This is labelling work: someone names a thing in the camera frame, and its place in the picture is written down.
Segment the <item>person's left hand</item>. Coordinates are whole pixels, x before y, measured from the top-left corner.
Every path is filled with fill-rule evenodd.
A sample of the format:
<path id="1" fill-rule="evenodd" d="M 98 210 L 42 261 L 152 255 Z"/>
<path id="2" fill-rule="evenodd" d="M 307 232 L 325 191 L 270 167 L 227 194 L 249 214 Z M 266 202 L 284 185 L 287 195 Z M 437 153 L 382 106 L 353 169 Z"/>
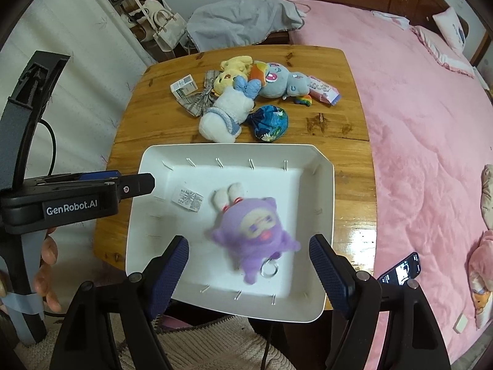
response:
<path id="1" fill-rule="evenodd" d="M 41 261 L 38 273 L 34 277 L 34 289 L 42 297 L 50 311 L 60 313 L 62 307 L 53 288 L 52 266 L 56 264 L 59 256 L 58 246 L 52 237 L 57 228 L 49 228 L 43 241 Z"/>

